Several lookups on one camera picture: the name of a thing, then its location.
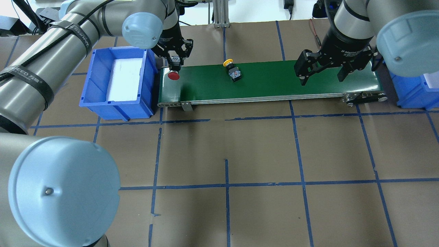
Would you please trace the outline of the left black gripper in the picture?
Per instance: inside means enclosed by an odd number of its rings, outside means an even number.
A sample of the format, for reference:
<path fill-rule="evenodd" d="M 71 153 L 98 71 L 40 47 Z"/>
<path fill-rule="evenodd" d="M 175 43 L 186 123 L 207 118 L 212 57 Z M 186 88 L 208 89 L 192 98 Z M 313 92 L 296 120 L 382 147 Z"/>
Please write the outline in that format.
<path fill-rule="evenodd" d="M 193 49 L 193 39 L 185 39 L 182 36 L 181 28 L 179 24 L 173 27 L 163 30 L 158 39 L 157 45 L 152 48 L 152 51 L 158 57 L 165 57 L 167 59 L 167 67 L 171 70 L 171 56 L 170 51 L 177 53 L 179 57 L 179 71 L 184 65 L 185 59 L 191 55 Z"/>

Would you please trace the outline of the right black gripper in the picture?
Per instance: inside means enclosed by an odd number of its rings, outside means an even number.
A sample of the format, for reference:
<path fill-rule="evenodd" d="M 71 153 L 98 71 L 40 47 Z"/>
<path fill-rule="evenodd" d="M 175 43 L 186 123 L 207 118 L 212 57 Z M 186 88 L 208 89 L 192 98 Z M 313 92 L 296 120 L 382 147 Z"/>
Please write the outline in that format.
<path fill-rule="evenodd" d="M 335 27 L 329 28 L 322 46 L 317 52 L 304 49 L 294 64 L 295 75 L 301 86 L 305 86 L 309 77 L 328 68 L 338 68 L 339 82 L 355 70 L 363 70 L 372 58 L 369 47 L 371 37 L 356 39 L 344 35 Z"/>

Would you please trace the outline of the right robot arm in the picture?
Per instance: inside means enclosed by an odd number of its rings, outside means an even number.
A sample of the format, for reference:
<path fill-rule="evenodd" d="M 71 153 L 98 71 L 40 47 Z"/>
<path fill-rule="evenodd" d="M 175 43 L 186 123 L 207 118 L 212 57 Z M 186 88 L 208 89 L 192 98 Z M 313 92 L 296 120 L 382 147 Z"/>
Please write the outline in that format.
<path fill-rule="evenodd" d="M 340 82 L 366 67 L 373 56 L 370 41 L 387 68 L 402 77 L 439 69 L 437 0 L 342 0 L 337 9 L 323 6 L 330 28 L 318 52 L 303 50 L 294 65 L 302 86 L 327 68 L 340 68 Z"/>

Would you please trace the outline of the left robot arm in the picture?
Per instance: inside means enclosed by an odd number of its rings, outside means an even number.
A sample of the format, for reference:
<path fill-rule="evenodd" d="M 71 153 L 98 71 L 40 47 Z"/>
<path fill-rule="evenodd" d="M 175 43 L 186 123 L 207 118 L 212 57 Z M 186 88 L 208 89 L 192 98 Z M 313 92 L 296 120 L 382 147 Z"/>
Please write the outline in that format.
<path fill-rule="evenodd" d="M 120 176 L 100 145 L 30 136 L 102 36 L 157 52 L 185 40 L 174 0 L 66 0 L 60 20 L 1 71 L 1 246 L 108 247 Z"/>

